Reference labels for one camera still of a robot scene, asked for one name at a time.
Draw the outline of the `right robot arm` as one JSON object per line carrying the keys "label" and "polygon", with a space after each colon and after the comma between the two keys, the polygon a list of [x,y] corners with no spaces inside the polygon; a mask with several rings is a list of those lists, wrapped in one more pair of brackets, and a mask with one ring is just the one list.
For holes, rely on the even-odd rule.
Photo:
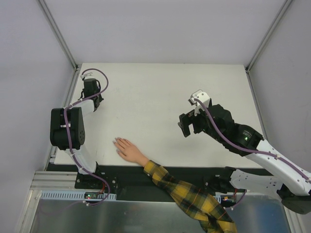
{"label": "right robot arm", "polygon": [[263,135],[250,126],[236,123],[221,105],[197,107],[179,116],[184,137],[204,132],[232,153],[263,167],[270,176],[260,176],[229,168],[218,179],[220,192],[247,189],[275,198],[291,211],[306,215],[311,211],[311,174],[277,151]]}

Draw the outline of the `mannequin hand with painted nails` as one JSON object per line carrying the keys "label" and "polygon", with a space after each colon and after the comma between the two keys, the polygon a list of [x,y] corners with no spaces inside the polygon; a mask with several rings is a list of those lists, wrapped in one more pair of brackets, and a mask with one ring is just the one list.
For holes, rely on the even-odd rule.
{"label": "mannequin hand with painted nails", "polygon": [[142,167],[145,167],[149,162],[149,159],[127,139],[117,137],[113,143],[117,148],[117,154],[124,160],[136,163]]}

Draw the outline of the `yellow plaid sleeve forearm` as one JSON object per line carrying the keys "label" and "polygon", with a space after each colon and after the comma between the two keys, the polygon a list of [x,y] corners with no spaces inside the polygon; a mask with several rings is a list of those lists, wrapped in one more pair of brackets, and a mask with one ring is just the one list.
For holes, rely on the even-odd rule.
{"label": "yellow plaid sleeve forearm", "polygon": [[172,176],[163,166],[150,160],[144,173],[166,191],[190,218],[198,220],[206,233],[236,233],[236,223],[218,201],[205,190]]}

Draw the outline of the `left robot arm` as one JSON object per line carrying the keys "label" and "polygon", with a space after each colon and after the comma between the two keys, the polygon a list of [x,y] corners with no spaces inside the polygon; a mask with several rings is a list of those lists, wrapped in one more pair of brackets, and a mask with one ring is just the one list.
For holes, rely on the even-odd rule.
{"label": "left robot arm", "polygon": [[81,99],[75,105],[51,110],[50,142],[72,159],[80,174],[88,174],[87,185],[97,189],[102,185],[103,178],[95,172],[97,162],[91,158],[85,146],[84,117],[95,112],[103,98],[100,82],[95,78],[85,79],[83,85]]}

